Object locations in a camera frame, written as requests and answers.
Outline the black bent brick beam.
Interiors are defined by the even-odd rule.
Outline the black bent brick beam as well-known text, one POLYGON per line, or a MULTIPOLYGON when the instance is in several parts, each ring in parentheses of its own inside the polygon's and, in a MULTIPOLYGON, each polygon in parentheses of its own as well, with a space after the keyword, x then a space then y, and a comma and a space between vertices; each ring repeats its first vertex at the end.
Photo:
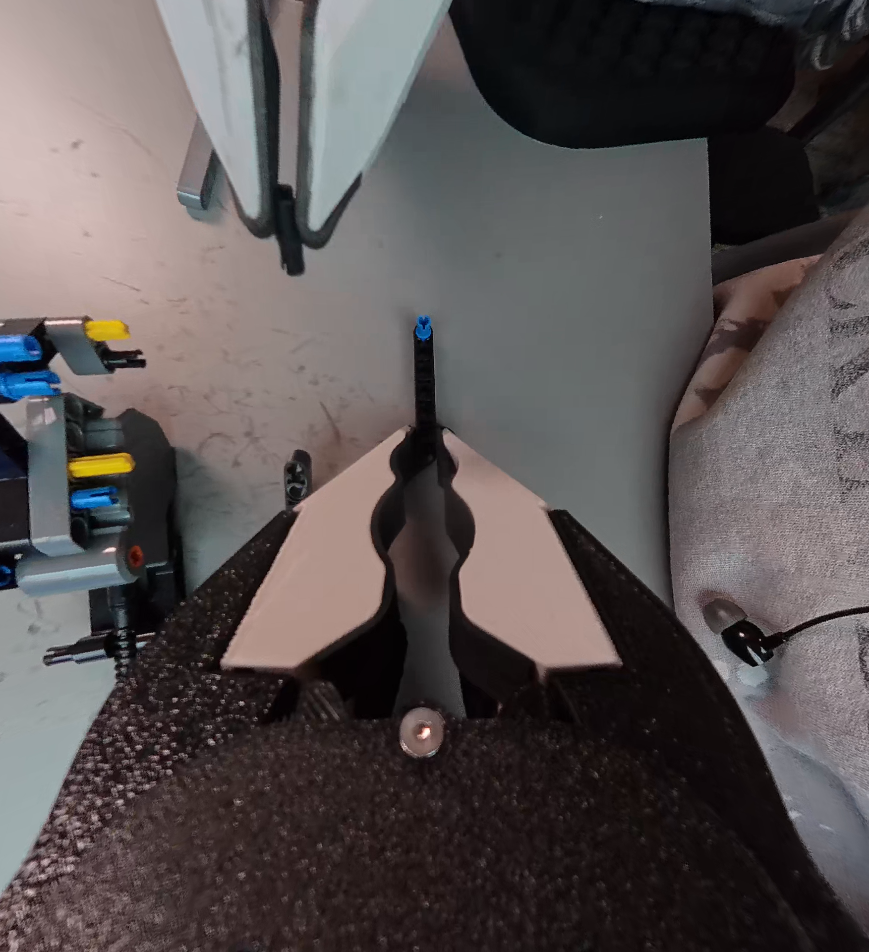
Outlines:
POLYGON ((415 471, 421 472, 434 462, 440 437, 436 402, 435 338, 428 315, 417 317, 412 340, 415 404, 412 455, 415 471))

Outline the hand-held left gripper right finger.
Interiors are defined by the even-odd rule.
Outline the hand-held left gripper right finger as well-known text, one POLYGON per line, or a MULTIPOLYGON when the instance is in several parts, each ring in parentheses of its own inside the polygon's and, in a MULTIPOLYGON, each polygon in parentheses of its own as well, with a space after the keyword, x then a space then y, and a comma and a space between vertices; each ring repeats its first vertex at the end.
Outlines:
POLYGON ((488 696, 512 696, 556 673, 622 661, 547 503, 443 429, 440 483, 458 559, 450 579, 450 647, 488 696))

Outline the small black brick piece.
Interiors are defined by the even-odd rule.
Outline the small black brick piece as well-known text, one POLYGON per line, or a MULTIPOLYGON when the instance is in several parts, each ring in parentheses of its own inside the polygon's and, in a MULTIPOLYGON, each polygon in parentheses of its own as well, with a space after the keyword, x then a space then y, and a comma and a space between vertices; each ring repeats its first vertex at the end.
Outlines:
POLYGON ((278 183, 273 199, 274 237, 279 248, 282 268, 289 277, 305 272, 304 243, 296 220, 296 203, 292 188, 278 183))

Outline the short black brick beam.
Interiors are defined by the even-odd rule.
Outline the short black brick beam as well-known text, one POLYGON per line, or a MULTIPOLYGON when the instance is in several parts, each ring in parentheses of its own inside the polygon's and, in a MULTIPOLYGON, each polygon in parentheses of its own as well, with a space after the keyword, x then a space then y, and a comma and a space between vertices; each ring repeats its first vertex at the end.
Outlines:
POLYGON ((285 512, 291 513, 311 494, 312 461, 309 453, 296 449, 283 468, 283 491, 285 512))

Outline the grey toy brick model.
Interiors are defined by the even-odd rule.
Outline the grey toy brick model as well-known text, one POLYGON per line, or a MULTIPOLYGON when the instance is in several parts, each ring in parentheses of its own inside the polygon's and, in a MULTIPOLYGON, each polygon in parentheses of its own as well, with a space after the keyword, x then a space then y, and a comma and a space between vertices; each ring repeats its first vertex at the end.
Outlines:
POLYGON ((137 410, 107 416, 62 389, 143 369, 126 324, 88 316, 0 321, 0 592, 88 596, 88 636, 43 663, 112 660, 124 677, 185 592, 176 453, 137 410))

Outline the grey desk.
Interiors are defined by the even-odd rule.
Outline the grey desk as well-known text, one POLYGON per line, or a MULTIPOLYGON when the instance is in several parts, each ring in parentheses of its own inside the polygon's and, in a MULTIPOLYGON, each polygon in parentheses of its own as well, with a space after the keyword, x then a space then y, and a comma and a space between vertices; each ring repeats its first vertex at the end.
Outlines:
POLYGON ((187 582, 412 416, 437 334, 459 436, 666 595, 666 422, 710 317, 700 142, 570 152, 500 121, 450 24, 330 244, 285 276, 220 182, 176 179, 193 107, 154 2, 0 2, 0 321, 131 327, 145 369, 63 387, 175 447, 187 582))

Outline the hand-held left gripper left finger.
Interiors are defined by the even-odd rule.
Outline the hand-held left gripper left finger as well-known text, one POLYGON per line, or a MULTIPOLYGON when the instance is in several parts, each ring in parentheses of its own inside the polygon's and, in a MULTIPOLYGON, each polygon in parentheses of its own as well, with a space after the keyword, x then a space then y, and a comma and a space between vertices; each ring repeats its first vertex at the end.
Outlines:
POLYGON ((333 684, 346 700, 395 700, 406 659, 391 547, 406 524, 403 426, 293 511, 221 669, 333 684))

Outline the black earbud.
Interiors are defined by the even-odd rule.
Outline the black earbud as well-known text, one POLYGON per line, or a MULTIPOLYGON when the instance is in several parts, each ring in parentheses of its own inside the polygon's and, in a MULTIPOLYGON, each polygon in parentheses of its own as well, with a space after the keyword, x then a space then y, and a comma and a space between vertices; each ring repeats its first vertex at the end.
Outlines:
POLYGON ((706 603, 702 607, 702 617, 724 647, 749 666, 767 663, 782 644, 780 637, 766 635, 737 603, 726 598, 715 598, 706 603))

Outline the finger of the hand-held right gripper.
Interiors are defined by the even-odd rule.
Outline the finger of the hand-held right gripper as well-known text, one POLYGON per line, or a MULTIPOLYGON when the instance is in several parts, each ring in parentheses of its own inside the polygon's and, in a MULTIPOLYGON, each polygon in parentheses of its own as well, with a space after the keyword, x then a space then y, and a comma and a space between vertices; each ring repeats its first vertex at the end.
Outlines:
POLYGON ((160 20, 240 219, 273 237, 280 77, 269 3, 157 1, 160 20))
POLYGON ((449 1, 303 3, 296 221, 325 245, 384 145, 449 1))

